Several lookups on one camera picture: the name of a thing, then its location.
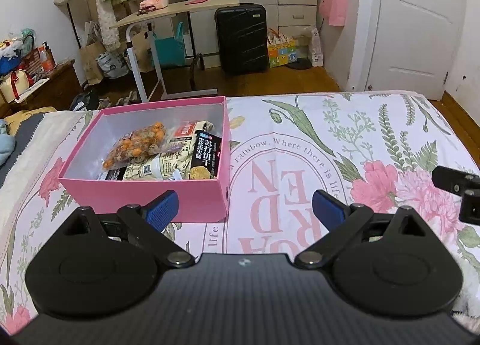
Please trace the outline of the floral bed sheet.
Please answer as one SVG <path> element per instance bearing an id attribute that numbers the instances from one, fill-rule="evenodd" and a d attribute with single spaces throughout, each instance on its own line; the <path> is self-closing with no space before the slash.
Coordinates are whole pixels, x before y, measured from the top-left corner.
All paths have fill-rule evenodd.
<path id="1" fill-rule="evenodd" d="M 162 123 L 211 123 L 222 139 L 218 178 L 108 181 L 103 159 L 124 135 Z M 210 98 L 100 112 L 50 112 L 23 122 L 26 137 L 1 167 L 1 327 L 9 334 L 37 314 L 25 282 L 40 248 L 80 205 L 100 213 L 176 190 L 211 210 L 180 212 L 164 235 L 193 256 L 295 256 L 327 233 L 312 210 L 315 190 L 392 213 L 413 207 L 458 260 L 464 285 L 456 311 L 479 315 L 479 228 L 459 221 L 459 197 L 437 189 L 437 166 L 479 168 L 442 114 L 413 92 Z"/>

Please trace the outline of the teal shopping bag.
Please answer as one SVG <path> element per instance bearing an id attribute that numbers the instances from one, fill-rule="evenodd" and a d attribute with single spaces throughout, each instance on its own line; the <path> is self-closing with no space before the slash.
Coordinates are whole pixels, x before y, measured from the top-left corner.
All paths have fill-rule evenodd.
<path id="1" fill-rule="evenodd" d="M 170 38 L 158 38 L 154 34 L 154 46 L 161 66 L 181 67 L 185 65 L 184 23 L 176 27 L 176 33 Z"/>

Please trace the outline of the blue goose plush toy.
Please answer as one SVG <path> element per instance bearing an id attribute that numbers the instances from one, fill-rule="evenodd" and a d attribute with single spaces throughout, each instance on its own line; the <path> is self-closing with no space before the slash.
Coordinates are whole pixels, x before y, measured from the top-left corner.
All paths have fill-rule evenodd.
<path id="1" fill-rule="evenodd" d="M 8 132 L 8 124 L 0 120 L 0 165 L 4 165 L 16 147 L 16 139 Z"/>

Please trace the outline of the wooden nightstand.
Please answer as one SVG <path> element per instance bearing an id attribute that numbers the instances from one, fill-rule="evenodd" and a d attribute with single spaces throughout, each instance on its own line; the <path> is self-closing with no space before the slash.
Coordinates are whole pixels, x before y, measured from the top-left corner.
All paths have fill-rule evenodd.
<path id="1" fill-rule="evenodd" d="M 69 110 L 72 101 L 82 92 L 80 81 L 74 69 L 74 59 L 60 64 L 49 75 L 49 81 L 33 91 L 26 100 L 17 104 L 6 104 L 1 100 L 1 117 L 8 117 L 22 110 L 31 111 L 42 107 L 55 110 Z"/>

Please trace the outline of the pink tissue box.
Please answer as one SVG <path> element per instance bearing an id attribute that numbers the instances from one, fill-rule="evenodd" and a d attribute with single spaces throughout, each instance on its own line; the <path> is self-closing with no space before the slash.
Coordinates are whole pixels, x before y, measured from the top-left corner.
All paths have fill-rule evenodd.
<path id="1" fill-rule="evenodd" d="M 142 11 L 160 10 L 168 6 L 168 0 L 142 0 L 139 6 Z"/>

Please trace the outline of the pink paper bag hanging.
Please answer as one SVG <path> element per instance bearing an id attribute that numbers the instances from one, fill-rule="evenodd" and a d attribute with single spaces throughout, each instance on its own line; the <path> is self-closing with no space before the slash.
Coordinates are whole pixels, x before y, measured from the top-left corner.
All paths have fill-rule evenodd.
<path id="1" fill-rule="evenodd" d="M 321 0 L 319 12 L 329 26 L 343 27 L 347 18 L 348 0 Z"/>

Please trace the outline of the brown paper bag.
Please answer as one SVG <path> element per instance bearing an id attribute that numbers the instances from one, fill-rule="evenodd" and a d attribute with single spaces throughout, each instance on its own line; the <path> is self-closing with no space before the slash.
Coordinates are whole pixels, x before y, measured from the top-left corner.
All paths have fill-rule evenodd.
<path id="1" fill-rule="evenodd" d="M 90 86 L 99 84 L 104 78 L 103 71 L 98 65 L 97 58 L 105 51 L 103 44 L 99 41 L 80 48 L 80 61 L 85 73 L 86 81 Z"/>

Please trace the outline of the black cracker pack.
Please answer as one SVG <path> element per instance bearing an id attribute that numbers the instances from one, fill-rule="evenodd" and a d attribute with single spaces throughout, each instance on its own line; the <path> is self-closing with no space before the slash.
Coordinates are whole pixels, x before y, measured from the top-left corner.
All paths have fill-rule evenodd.
<path id="1" fill-rule="evenodd" d="M 196 131 L 195 135 L 189 179 L 214 179 L 220 165 L 222 139 L 204 130 Z"/>
<path id="2" fill-rule="evenodd" d="M 105 172 L 101 172 L 97 176 L 98 181 L 122 181 L 126 172 L 126 167 L 112 169 Z"/>

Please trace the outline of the white plastic bag by wall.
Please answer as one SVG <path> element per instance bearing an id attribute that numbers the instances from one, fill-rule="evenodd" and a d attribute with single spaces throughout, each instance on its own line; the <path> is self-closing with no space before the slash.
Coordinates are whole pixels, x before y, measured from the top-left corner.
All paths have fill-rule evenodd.
<path id="1" fill-rule="evenodd" d="M 320 34 L 316 27 L 312 27 L 310 29 L 308 59 L 312 67 L 322 67 L 324 64 L 324 56 L 321 47 Z"/>

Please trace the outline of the pink cardboard box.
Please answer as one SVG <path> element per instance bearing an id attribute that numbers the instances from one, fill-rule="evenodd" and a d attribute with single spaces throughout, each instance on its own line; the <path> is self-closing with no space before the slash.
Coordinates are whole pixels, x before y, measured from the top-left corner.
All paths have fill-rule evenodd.
<path id="1" fill-rule="evenodd" d="M 104 109 L 58 178 L 78 204 L 97 213 L 145 205 L 172 190 L 176 222 L 216 223 L 229 213 L 229 139 L 224 97 Z"/>

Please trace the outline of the beige noodle snack bag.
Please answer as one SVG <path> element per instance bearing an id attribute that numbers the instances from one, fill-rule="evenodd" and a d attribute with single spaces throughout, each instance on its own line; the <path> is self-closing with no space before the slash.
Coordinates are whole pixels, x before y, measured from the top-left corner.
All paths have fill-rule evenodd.
<path id="1" fill-rule="evenodd" d="M 159 154 L 140 163 L 128 165 L 124 181 L 165 181 L 187 179 L 196 140 L 195 132 L 212 133 L 215 126 L 208 120 L 188 121 L 168 131 L 167 140 Z"/>

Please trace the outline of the colourful gift box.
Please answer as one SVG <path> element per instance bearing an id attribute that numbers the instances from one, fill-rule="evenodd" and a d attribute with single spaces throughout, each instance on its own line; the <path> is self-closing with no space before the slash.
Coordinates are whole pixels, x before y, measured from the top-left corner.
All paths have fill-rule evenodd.
<path id="1" fill-rule="evenodd" d="M 289 65 L 297 61 L 296 42 L 293 37 L 269 29 L 267 48 L 270 68 Z"/>

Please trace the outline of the white door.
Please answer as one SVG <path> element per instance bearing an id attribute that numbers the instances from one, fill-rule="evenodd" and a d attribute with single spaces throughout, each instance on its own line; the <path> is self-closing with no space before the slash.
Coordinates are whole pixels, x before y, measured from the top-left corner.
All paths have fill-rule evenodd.
<path id="1" fill-rule="evenodd" d="M 381 0 L 368 89 L 440 99 L 464 13 L 465 0 Z"/>

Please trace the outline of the wooden rolling desk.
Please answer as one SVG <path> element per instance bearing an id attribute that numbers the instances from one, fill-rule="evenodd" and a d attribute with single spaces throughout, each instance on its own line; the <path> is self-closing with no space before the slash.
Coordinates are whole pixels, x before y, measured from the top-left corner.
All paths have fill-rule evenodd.
<path id="1" fill-rule="evenodd" d="M 166 8 L 155 10 L 153 12 L 147 12 L 144 14 L 135 13 L 132 14 L 114 24 L 112 28 L 120 29 L 122 27 L 126 28 L 125 31 L 125 42 L 126 42 L 126 53 L 128 56 L 129 65 L 131 71 L 133 72 L 133 77 L 137 86 L 137 92 L 140 96 L 140 100 L 143 102 L 149 102 L 152 95 L 146 93 L 146 89 L 143 84 L 142 75 L 138 66 L 137 56 L 134 51 L 134 41 L 131 35 L 131 31 L 135 26 L 145 25 L 147 26 L 146 38 L 150 43 L 151 47 L 151 61 L 154 65 L 154 70 L 157 75 L 157 83 L 154 85 L 156 88 L 161 87 L 163 90 L 162 100 L 166 99 L 177 99 L 177 98 L 195 98 L 203 96 L 214 96 L 218 94 L 216 89 L 207 89 L 199 90 L 196 88 L 194 80 L 194 71 L 197 67 L 204 69 L 204 54 L 198 53 L 194 45 L 193 32 L 189 31 L 187 34 L 183 34 L 185 41 L 185 65 L 179 68 L 189 68 L 189 84 L 190 89 L 188 91 L 183 91 L 181 93 L 171 93 L 169 94 L 165 85 L 164 77 L 162 74 L 162 69 L 160 62 L 157 57 L 157 52 L 155 50 L 155 41 L 154 41 L 154 24 L 158 20 L 167 19 L 168 23 L 171 25 L 170 34 L 167 38 L 172 37 L 176 33 L 176 27 L 179 22 L 184 23 L 185 28 L 191 27 L 191 13 L 192 12 L 214 12 L 218 8 L 225 7 L 235 7 L 239 6 L 239 0 L 192 0 L 179 3 L 170 3 Z"/>

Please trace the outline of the clear peanut bag small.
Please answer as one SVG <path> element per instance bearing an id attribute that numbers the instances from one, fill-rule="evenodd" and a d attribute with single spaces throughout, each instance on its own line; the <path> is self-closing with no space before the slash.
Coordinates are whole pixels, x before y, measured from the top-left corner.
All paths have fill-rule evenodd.
<path id="1" fill-rule="evenodd" d="M 135 129 L 121 137 L 108 151 L 102 163 L 103 170 L 110 171 L 159 154 L 166 136 L 167 129 L 159 121 L 150 126 Z"/>

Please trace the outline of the black suitcase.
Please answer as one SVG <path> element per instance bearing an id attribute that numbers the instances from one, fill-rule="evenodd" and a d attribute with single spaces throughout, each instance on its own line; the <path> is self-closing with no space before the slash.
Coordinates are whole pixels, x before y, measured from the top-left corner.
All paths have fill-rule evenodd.
<path id="1" fill-rule="evenodd" d="M 216 10 L 220 66 L 227 76 L 264 72 L 269 65 L 267 13 L 256 3 Z"/>

